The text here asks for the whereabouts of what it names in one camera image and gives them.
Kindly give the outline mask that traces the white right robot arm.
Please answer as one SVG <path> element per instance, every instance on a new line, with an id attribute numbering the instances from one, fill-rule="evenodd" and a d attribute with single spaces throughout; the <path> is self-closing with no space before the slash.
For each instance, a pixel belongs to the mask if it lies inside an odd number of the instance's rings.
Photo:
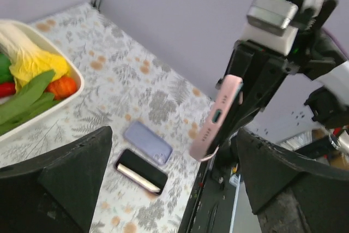
<path id="1" fill-rule="evenodd" d="M 253 0 L 225 77 L 238 78 L 213 144 L 248 126 L 278 144 L 348 123 L 348 56 L 323 28 L 338 0 Z"/>

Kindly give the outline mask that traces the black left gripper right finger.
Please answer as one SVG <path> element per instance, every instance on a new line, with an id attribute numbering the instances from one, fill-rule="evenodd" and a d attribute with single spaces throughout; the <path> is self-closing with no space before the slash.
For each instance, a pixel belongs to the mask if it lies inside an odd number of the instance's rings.
<path id="1" fill-rule="evenodd" d="M 348 171 L 272 144 L 245 129 L 237 152 L 262 232 L 348 232 Z"/>

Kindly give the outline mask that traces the black phone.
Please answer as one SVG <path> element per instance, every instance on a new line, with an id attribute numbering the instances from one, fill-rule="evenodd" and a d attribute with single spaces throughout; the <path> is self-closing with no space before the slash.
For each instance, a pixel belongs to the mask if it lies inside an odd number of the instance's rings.
<path id="1" fill-rule="evenodd" d="M 168 180 L 168 175 L 134 153 L 125 149 L 115 163 L 118 172 L 144 188 L 146 191 L 161 195 Z"/>

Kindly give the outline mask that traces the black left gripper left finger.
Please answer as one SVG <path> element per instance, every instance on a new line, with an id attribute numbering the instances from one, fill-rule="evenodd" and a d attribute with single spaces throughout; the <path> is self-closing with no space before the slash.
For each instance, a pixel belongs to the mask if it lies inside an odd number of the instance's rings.
<path id="1" fill-rule="evenodd" d="M 111 147 L 104 126 L 1 168 L 1 232 L 89 232 Z"/>

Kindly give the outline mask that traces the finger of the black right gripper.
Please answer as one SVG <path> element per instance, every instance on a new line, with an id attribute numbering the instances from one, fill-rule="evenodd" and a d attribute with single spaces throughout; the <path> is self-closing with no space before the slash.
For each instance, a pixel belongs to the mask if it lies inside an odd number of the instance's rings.
<path id="1" fill-rule="evenodd" d="M 221 89 L 223 80 L 227 75 L 234 75 L 243 79 L 252 63 L 254 54 L 258 50 L 259 46 L 249 40 L 237 40 L 234 44 L 234 49 L 232 51 L 225 73 L 223 77 L 221 77 L 217 81 L 215 88 L 217 90 Z"/>
<path id="2" fill-rule="evenodd" d="M 219 145 L 254 119 L 257 113 L 269 103 L 285 77 L 284 72 L 276 71 L 276 67 L 269 63 L 260 72 L 245 75 L 240 89 L 242 103 L 239 103 L 239 98 L 233 102 L 218 133 L 216 141 Z"/>

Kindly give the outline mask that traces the lilac phone case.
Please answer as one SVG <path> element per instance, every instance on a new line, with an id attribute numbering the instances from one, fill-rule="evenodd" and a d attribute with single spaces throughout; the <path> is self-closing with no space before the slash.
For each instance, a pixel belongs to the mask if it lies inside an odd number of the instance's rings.
<path id="1" fill-rule="evenodd" d="M 165 165 L 173 152 L 169 143 L 140 121 L 133 121 L 124 137 L 158 165 Z"/>

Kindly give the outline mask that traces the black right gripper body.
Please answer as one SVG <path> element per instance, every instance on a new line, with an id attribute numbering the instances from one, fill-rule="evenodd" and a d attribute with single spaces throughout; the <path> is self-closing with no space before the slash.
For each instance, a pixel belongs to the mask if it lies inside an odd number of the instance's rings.
<path id="1" fill-rule="evenodd" d="M 256 42 L 253 43 L 259 46 L 259 50 L 254 54 L 246 75 L 260 72 L 268 63 L 276 67 L 276 71 L 282 71 L 285 74 L 289 74 L 294 68 L 298 70 L 298 66 L 292 64 L 286 55 Z"/>

